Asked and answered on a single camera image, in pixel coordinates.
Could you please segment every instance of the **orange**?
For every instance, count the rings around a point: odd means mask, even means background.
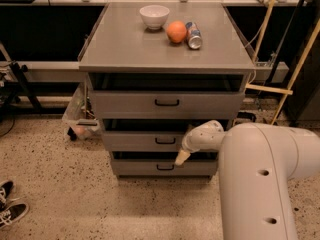
[[[187,36],[187,28],[182,21],[176,20],[167,27],[167,35],[171,42],[181,43]]]

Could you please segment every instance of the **speckled floor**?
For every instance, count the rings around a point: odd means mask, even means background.
[[[272,106],[243,109],[261,121]],[[102,141],[71,142],[67,129],[61,117],[19,116],[0,138],[0,175],[31,207],[0,239],[223,239],[218,175],[117,179]],[[320,239],[320,174],[290,181],[289,193],[299,239]]]

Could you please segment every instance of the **black and white sneaker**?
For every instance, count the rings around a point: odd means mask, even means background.
[[[5,209],[8,196],[13,189],[13,181],[6,180],[0,183],[0,211]]]
[[[22,219],[28,211],[29,205],[26,202],[10,203],[4,211],[0,212],[0,229]]]

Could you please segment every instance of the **white bowl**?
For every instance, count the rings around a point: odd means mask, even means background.
[[[148,5],[140,9],[144,24],[151,30],[160,29],[166,23],[170,10],[162,5]]]

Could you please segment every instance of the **silver can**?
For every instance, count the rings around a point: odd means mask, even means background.
[[[199,49],[202,45],[200,30],[195,22],[188,22],[187,28],[187,43],[191,49]]]

